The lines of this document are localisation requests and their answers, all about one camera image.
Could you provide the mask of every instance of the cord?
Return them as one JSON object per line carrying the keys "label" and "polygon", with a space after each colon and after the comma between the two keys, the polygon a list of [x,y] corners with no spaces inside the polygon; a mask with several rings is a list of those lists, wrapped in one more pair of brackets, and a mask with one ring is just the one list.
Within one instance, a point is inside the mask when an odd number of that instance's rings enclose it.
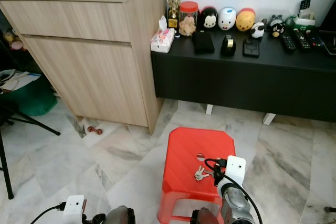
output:
{"label": "cord", "polygon": [[241,191],[243,192],[243,194],[245,194],[245,196],[246,196],[246,197],[248,198],[248,200],[251,202],[253,208],[255,209],[255,211],[256,211],[256,213],[257,213],[259,224],[263,224],[263,223],[262,223],[263,221],[261,220],[261,215],[260,215],[260,213],[259,213],[259,210],[258,210],[256,204],[254,203],[254,201],[252,200],[252,198],[249,196],[249,194],[248,194],[248,193],[247,193],[247,192],[246,192],[246,191],[245,191],[245,190],[244,190],[244,189],[243,189],[237,182],[235,182],[233,179],[231,179],[230,177],[226,176],[226,175],[223,174],[222,172],[217,172],[217,171],[215,171],[215,169],[214,169],[211,165],[208,164],[208,161],[212,161],[212,162],[215,162],[215,163],[219,164],[219,165],[222,166],[222,167],[226,167],[227,160],[225,160],[225,159],[212,159],[212,158],[207,158],[207,159],[204,161],[204,163],[205,163],[205,165],[206,165],[209,169],[211,169],[213,172],[219,173],[219,174],[220,174],[221,176],[223,176],[224,178],[230,180],[235,186],[237,186],[237,187],[239,188],[239,190],[241,190]]}
{"label": "cord", "polygon": [[66,204],[66,202],[62,202],[62,203],[60,203],[57,206],[48,208],[47,210],[45,210],[44,212],[42,212],[39,216],[37,216],[35,218],[35,220],[33,220],[30,224],[34,224],[39,218],[41,218],[42,215],[44,215],[46,212],[49,212],[49,211],[51,211],[53,209],[59,209],[60,211],[64,211],[65,204]]}

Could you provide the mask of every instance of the cabinet drawer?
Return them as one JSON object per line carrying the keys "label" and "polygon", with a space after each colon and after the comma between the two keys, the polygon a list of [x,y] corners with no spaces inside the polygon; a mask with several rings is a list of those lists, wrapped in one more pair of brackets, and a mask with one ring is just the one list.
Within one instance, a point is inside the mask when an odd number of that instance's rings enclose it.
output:
{"label": "cabinet drawer", "polygon": [[1,1],[21,34],[129,42],[121,3]]}
{"label": "cabinet drawer", "polygon": [[148,126],[131,47],[30,36],[25,40],[76,115]]}

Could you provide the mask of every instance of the red lid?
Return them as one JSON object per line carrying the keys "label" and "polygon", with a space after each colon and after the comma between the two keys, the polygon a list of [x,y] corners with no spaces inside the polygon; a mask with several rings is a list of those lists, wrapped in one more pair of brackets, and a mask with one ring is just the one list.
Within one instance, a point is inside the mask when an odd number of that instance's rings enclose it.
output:
{"label": "red lid", "polygon": [[198,4],[193,1],[185,1],[180,4],[180,11],[185,13],[194,13],[198,11]]}

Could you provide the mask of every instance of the black remote control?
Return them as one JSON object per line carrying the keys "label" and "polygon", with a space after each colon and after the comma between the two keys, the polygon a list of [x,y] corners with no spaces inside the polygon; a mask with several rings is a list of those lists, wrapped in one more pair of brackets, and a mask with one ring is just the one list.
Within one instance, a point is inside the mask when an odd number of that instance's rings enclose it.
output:
{"label": "black remote control", "polygon": [[306,33],[307,41],[309,42],[310,46],[314,49],[321,49],[323,48],[323,41],[315,32]]}
{"label": "black remote control", "polygon": [[310,0],[302,0],[300,10],[308,9],[310,7]]}
{"label": "black remote control", "polygon": [[282,45],[285,48],[285,51],[287,51],[287,52],[294,52],[296,50],[296,46],[294,44],[294,40],[293,40],[293,38],[290,35],[288,35],[288,34],[282,35],[281,42],[282,42]]}
{"label": "black remote control", "polygon": [[293,30],[294,38],[299,44],[299,49],[302,51],[310,51],[311,47],[308,43],[308,41],[305,39],[303,33],[299,31],[298,29]]}

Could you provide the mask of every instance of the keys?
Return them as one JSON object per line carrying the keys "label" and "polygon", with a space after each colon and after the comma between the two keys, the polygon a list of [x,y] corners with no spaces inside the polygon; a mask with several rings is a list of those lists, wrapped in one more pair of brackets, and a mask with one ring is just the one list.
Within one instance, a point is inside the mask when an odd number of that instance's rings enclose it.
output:
{"label": "keys", "polygon": [[204,170],[204,172],[211,175],[212,177],[214,177],[214,172],[213,171]]}
{"label": "keys", "polygon": [[205,169],[205,168],[202,167],[201,165],[199,166],[199,169],[195,172],[194,180],[196,180],[196,181],[200,181],[200,180],[202,180],[203,178],[208,177],[210,174],[213,175],[212,172],[209,172],[209,171],[204,170],[204,169]]}

